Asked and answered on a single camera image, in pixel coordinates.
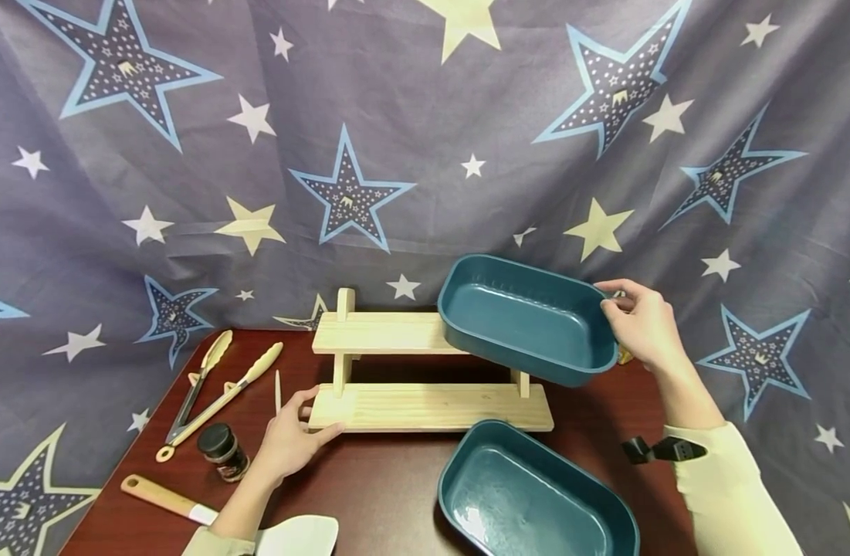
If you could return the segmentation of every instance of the black clip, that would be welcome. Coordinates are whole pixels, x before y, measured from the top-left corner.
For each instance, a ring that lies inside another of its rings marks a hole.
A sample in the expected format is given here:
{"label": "black clip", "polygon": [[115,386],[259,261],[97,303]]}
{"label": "black clip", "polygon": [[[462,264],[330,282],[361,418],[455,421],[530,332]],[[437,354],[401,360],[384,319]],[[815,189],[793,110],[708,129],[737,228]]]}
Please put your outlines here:
{"label": "black clip", "polygon": [[697,459],[708,454],[705,447],[679,439],[674,436],[665,437],[649,447],[640,436],[622,443],[622,451],[625,457],[633,465],[649,463],[655,459],[669,462],[686,462]]}

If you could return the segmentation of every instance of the left hand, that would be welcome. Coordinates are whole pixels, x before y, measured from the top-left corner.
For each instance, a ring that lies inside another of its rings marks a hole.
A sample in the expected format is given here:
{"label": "left hand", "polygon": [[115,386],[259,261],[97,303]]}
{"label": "left hand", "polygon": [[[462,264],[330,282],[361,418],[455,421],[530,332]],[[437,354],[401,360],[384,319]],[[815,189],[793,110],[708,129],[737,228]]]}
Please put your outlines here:
{"label": "left hand", "polygon": [[267,423],[261,449],[249,468],[249,475],[254,475],[256,481],[263,481],[272,489],[277,488],[285,476],[299,472],[321,447],[343,432],[342,422],[334,422],[323,431],[311,433],[307,431],[307,423],[301,421],[301,417],[311,415],[311,409],[302,404],[315,398],[319,391],[318,385],[295,392],[279,410],[278,416]]}

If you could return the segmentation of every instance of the wooden table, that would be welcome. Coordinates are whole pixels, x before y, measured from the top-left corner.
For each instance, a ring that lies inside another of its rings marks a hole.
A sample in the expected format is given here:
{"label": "wooden table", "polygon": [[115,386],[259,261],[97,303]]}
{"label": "wooden table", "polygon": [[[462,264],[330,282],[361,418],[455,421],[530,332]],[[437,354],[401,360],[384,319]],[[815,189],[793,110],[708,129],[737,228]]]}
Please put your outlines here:
{"label": "wooden table", "polygon": [[[204,340],[187,369],[197,369],[216,334]],[[313,355],[313,334],[236,331],[233,343],[208,376],[192,415],[217,398],[223,381],[236,381],[274,341],[284,341],[275,368],[283,401],[292,392],[331,380],[331,358]],[[222,410],[223,421],[253,455],[273,416],[273,370]],[[507,381],[507,370],[474,357],[365,357],[352,381]],[[219,509],[233,486],[222,482],[196,450],[194,434],[166,463],[154,456],[184,400],[186,372],[174,380],[144,431],[104,486],[100,497],[64,546],[62,556],[180,554],[197,527],[183,517],[121,493],[126,475],[138,473],[197,502]],[[668,463],[633,466],[619,444],[636,435],[659,440],[663,414],[652,376],[632,362],[570,390],[546,385],[553,432],[536,434],[570,461],[594,474],[634,511],[641,554],[695,554],[687,509]],[[339,522],[336,556],[475,554],[444,519],[436,503],[437,479],[460,434],[344,434],[315,463],[291,476],[275,493],[267,527],[287,517],[322,514]]]}

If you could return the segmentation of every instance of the spice jar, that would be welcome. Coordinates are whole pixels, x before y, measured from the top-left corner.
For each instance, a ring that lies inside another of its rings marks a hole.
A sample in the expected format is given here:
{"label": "spice jar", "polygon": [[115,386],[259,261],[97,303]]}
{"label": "spice jar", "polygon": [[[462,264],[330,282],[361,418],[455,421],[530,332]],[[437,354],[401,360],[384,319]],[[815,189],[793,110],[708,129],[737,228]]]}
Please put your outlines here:
{"label": "spice jar", "polygon": [[242,479],[249,469],[249,457],[242,450],[236,434],[224,422],[215,422],[204,428],[196,447],[210,463],[218,468],[221,479],[228,483]]}

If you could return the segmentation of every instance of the hand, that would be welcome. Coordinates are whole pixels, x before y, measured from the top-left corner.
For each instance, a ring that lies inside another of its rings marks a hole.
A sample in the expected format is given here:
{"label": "hand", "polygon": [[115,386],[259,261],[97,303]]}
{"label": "hand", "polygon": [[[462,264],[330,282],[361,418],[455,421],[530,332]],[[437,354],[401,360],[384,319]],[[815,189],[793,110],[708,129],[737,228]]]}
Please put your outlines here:
{"label": "hand", "polygon": [[681,344],[672,306],[659,292],[631,280],[608,280],[594,285],[602,292],[625,292],[601,302],[613,335],[649,370],[675,373],[690,369],[687,353]]}
{"label": "hand", "polygon": [[323,431],[309,433],[307,423],[300,417],[310,417],[311,409],[302,406],[316,397],[319,386],[295,392],[295,395],[279,410],[278,416],[267,423],[261,449],[249,468],[249,475],[268,487],[277,488],[285,476],[299,472],[321,447],[344,430],[342,422],[335,422]]}

